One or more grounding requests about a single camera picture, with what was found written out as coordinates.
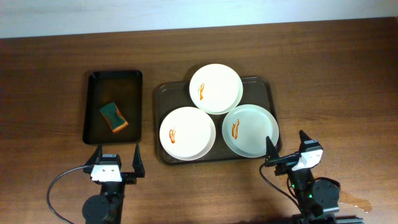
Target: light blue plate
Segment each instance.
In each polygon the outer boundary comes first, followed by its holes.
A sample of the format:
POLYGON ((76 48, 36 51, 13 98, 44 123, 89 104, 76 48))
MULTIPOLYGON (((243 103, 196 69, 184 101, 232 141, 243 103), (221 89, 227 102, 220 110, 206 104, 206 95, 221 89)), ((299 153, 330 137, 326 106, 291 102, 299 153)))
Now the light blue plate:
POLYGON ((266 137, 276 145, 279 127, 273 115, 256 105, 241 105, 231 110, 223 121, 223 137, 229 148, 244 157, 261 157, 266 154, 266 137), (233 124, 238 126, 238 135, 233 136, 233 124))

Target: green scouring pad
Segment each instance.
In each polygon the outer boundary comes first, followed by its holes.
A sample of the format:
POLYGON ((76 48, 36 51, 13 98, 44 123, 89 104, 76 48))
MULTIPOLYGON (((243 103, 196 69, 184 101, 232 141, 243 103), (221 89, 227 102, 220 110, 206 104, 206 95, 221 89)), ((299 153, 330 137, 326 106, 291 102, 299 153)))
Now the green scouring pad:
POLYGON ((123 115, 120 113, 118 107, 113 102, 103 106, 101 109, 99 109, 99 112, 101 112, 102 116, 104 116, 113 133, 117 133, 129 125, 129 123, 123 118, 123 115))

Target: wood grain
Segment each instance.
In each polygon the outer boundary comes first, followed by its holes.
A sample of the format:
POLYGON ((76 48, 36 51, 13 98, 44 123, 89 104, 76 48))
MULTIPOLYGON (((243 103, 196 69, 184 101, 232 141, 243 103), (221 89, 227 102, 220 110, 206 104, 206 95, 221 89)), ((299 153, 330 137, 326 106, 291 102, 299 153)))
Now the wood grain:
MULTIPOLYGON (((147 177, 126 187, 123 223, 244 223, 290 217, 294 204, 258 174, 262 161, 167 166, 155 154, 152 92, 189 80, 208 63, 273 87, 284 141, 300 129, 324 147, 315 176, 340 181, 343 215, 366 223, 398 219, 398 25, 395 18, 303 22, 4 39, 0 48, 1 223, 61 223, 45 203, 48 184, 95 150, 82 140, 87 72, 144 74, 141 154, 147 177)), ((134 146, 105 146, 131 171, 134 146)), ((274 177, 285 189, 285 177, 274 177)), ((55 185, 59 213, 83 223, 84 201, 100 187, 82 172, 55 185)))

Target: white wall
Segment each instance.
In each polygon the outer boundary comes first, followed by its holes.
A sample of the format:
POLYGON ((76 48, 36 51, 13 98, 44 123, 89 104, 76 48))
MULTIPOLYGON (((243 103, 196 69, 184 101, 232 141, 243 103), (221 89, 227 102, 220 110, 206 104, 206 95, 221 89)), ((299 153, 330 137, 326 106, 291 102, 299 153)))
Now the white wall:
POLYGON ((0 37, 387 17, 397 0, 0 0, 0 37))

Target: small black tray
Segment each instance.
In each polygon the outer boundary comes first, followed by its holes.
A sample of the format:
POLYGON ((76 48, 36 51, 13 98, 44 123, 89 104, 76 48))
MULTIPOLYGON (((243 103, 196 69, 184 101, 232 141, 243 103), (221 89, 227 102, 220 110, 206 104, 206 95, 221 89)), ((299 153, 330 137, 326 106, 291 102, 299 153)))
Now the small black tray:
POLYGON ((110 144, 138 142, 141 139, 142 73, 131 71, 93 72, 88 79, 83 142, 110 144), (129 123, 114 134, 100 108, 114 102, 129 123))
MULTIPOLYGON (((252 104, 258 105, 269 111, 278 122, 275 105, 272 99, 271 88, 269 82, 260 77, 241 78, 243 82, 243 96, 239 105, 252 104)), ((156 127, 156 143, 157 155, 160 160, 169 165, 187 164, 192 162, 209 162, 222 161, 230 159, 247 159, 237 155, 225 143, 221 132, 224 118, 226 114, 213 115, 209 114, 216 126, 216 141, 210 151, 199 159, 194 161, 181 161, 170 156, 162 147, 159 139, 159 129, 163 119, 173 110, 183 106, 195 106, 189 95, 189 82, 166 83, 155 90, 155 127, 156 127)), ((280 138, 276 145, 279 152, 282 148, 282 140, 280 138)))

